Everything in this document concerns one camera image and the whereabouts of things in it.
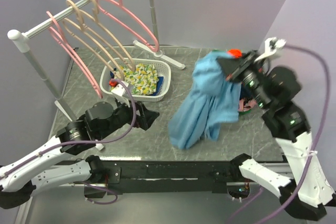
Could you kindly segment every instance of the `beige clothes hanger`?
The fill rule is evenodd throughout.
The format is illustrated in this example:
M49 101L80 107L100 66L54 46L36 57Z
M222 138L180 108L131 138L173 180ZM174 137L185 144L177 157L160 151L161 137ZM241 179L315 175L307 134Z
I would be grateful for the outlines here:
M119 64L115 61L115 59L109 54L109 52L107 52L107 50L95 39L93 38L89 33L86 32L87 30L87 25L85 25L84 23L84 19L81 15L81 12L79 10L79 8L71 1L71 0L67 0L66 1L68 6L71 6L74 10L75 10L75 14L76 14L76 20L79 22L79 25L77 25L75 22L73 22L72 20L69 20L68 18L64 18L62 20L62 23L66 29L66 31L68 33L70 33L70 35L77 39L78 41L80 41L84 46L86 46L95 56L97 56L119 79L124 80L124 74L123 74L123 70L121 69L121 67L119 66ZM85 34L88 38L90 38L100 49L101 51L113 62L113 64L115 65L115 67L118 69L119 74L116 73L116 71L112 68L111 65L108 64L108 62L99 54L97 53L92 47L90 47L84 40L82 40L80 37L78 37L75 33L73 33L67 26L66 22L68 24L71 24L72 26L74 26L76 29L80 30L83 34Z
M102 23L99 22L98 20L98 14L99 14L99 7L96 2L96 0L91 0L91 2L94 5L94 8L92 9L93 11L93 17L88 14L87 12L80 10L81 14L84 14L86 17L90 18L93 22L95 22L101 29L103 29L117 44L118 46L123 50L123 52L126 54L127 58L130 60L130 62L126 61L121 54L112 46L110 45L104 38L102 38L99 34L97 34L94 30L92 30L90 27L85 27L87 28L90 32L94 33L103 43L105 43L109 48L111 48L121 59L121 61L126 64L132 71L135 71L135 63L133 58L130 56L130 54L127 52L127 50L124 48L124 46L119 42L119 40L113 35L113 33L107 29Z

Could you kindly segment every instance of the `black metal frame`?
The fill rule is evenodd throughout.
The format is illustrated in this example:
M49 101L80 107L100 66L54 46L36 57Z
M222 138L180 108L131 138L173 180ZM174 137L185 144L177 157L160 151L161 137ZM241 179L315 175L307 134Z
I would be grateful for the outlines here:
M63 161L59 165L70 165L75 161ZM211 191L227 193L227 183L244 182L231 174L230 161L102 161L108 174L108 188L117 194L166 193L186 191ZM264 164L284 163L264 162ZM97 184L104 184L102 178ZM92 189L86 197L101 198Z

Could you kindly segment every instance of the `red object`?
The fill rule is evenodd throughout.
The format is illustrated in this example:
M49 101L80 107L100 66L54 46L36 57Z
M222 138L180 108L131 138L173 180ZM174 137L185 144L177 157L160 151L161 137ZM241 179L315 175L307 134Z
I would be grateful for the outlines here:
M233 55L236 59L242 56L242 53L239 49L230 49L228 53Z
M113 79L111 79L109 83L111 87L115 87L116 85L118 85L118 82L114 81Z

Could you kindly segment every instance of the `blue fabric in basket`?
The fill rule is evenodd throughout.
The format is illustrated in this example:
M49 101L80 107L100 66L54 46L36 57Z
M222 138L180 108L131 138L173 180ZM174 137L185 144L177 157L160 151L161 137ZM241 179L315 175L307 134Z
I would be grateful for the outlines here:
M160 87L161 87L161 85L163 83L163 76L159 76L158 78L159 78L159 81L156 83L156 92L150 94L151 97L157 96L157 94L158 94L158 92L160 90Z
M111 71L110 71L110 76L111 76L111 78L114 78L114 73L112 73Z

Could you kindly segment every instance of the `yellow patterned cloth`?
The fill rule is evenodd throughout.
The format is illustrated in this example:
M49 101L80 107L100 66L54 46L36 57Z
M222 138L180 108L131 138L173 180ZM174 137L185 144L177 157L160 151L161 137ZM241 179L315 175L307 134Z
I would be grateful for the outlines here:
M157 77L158 72L153 64L137 64L134 72L122 66L121 69L124 72L125 82L134 86L132 94L149 95L156 92L156 83L159 79Z

